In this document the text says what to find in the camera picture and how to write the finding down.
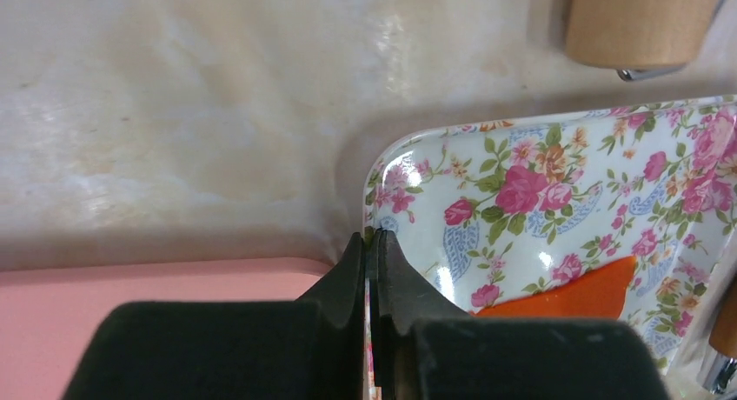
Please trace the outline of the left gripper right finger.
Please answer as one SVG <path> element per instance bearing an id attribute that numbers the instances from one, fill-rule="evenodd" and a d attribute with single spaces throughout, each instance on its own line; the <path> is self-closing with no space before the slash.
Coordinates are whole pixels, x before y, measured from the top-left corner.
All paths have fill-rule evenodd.
<path id="1" fill-rule="evenodd" d="M 368 388 L 375 399 L 665 399 L 639 336 L 599 319 L 480 318 L 407 261 L 368 249 Z"/>

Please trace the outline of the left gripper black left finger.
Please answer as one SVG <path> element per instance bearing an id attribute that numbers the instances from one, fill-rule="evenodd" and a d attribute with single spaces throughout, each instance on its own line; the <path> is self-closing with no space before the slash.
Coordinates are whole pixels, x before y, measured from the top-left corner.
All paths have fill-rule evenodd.
<path id="1" fill-rule="evenodd" d="M 100 323 L 67 399 L 359 399 L 364 243 L 293 301 L 125 303 Z"/>

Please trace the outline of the floral patterned tray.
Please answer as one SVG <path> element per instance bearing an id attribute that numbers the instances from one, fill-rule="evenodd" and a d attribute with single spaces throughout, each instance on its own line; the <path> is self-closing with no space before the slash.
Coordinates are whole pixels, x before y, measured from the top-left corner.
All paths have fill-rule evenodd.
<path id="1" fill-rule="evenodd" d="M 616 319 L 661 380 L 685 348 L 736 240 L 736 98 L 637 104 L 427 130 L 374 163 L 364 236 L 395 234 L 409 264 L 472 317 L 623 257 Z"/>

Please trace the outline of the orange-red dough piece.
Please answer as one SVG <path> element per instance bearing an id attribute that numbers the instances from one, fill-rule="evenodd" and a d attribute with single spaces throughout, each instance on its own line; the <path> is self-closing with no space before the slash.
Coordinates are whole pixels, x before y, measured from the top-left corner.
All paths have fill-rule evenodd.
<path id="1" fill-rule="evenodd" d="M 634 277 L 636 257 L 618 259 L 553 290 L 486 307 L 478 317 L 592 317 L 616 319 Z"/>

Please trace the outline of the pink plastic tray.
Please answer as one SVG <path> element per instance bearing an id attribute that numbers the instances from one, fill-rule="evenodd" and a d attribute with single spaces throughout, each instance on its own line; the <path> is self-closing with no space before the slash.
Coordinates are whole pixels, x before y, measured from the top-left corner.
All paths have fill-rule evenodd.
<path id="1" fill-rule="evenodd" d="M 327 271 L 283 257 L 4 272 L 1 397 L 60 398 L 97 326 L 120 304 L 292 300 Z"/>

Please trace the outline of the wooden rolling pin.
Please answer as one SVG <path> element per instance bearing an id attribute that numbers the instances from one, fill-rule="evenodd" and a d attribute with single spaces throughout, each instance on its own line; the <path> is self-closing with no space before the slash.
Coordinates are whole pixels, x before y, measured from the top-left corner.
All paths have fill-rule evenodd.
<path id="1" fill-rule="evenodd" d="M 726 0 L 570 0 L 565 53 L 627 81 L 691 63 Z"/>

